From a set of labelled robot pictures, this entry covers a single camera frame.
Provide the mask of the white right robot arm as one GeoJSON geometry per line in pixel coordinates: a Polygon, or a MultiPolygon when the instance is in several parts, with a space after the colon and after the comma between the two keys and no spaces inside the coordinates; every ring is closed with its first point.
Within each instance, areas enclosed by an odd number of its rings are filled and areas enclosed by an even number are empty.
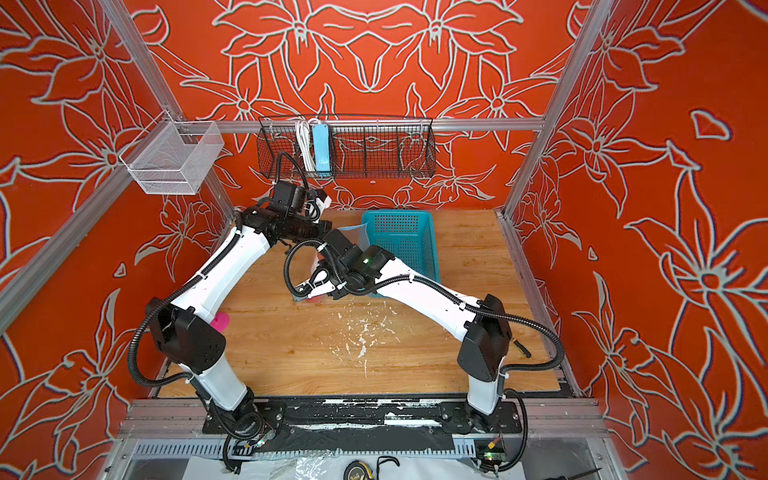
{"type": "Polygon", "coordinates": [[[493,295],[477,298],[445,287],[378,245],[363,250],[334,229],[321,240],[308,240],[299,246],[315,249],[320,260],[309,279],[299,285],[291,282],[290,267],[284,265],[286,284],[295,297],[325,295],[338,300],[348,295],[377,294],[424,315],[459,341],[457,363],[468,376],[466,404],[475,414],[488,417],[494,413],[508,373],[548,371],[565,359],[562,341],[552,329],[506,313],[501,300],[493,295]],[[546,338],[554,347],[551,357],[536,364],[508,363],[513,324],[546,338]]]}

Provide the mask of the clear zip top bag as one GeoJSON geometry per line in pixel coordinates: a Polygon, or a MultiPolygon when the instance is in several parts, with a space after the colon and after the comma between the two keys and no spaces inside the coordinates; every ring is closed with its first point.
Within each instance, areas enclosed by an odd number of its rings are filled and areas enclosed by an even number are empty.
{"type": "Polygon", "coordinates": [[[360,247],[339,229],[327,233],[322,239],[308,239],[292,246],[283,265],[283,278],[295,300],[304,300],[327,295],[334,300],[347,295],[366,296],[370,293],[371,281],[362,273],[355,273],[353,266],[363,254],[360,247]],[[303,248],[312,248],[320,256],[318,266],[308,280],[299,285],[291,281],[291,263],[303,248]]]}

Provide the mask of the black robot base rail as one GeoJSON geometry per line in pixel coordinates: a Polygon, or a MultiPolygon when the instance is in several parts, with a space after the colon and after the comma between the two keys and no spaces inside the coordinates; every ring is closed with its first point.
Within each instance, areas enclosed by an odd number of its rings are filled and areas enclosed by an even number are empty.
{"type": "Polygon", "coordinates": [[[464,394],[272,396],[255,398],[256,438],[235,447],[258,453],[382,454],[507,459],[527,435],[518,405],[501,400],[493,413],[472,409],[464,394]]]}

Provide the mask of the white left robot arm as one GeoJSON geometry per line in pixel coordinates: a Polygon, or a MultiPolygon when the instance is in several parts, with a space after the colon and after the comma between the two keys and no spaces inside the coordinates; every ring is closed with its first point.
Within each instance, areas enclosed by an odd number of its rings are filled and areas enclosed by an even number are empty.
{"type": "Polygon", "coordinates": [[[330,229],[322,220],[331,205],[328,194],[280,180],[272,193],[234,214],[225,242],[181,287],[165,299],[154,298],[127,348],[128,371],[145,388],[187,381],[207,412],[225,432],[239,439],[256,436],[262,418],[254,394],[226,358],[220,307],[250,267],[278,243],[299,244],[321,238],[330,229]],[[180,372],[158,380],[138,365],[139,344],[149,333],[156,348],[180,372]]]}

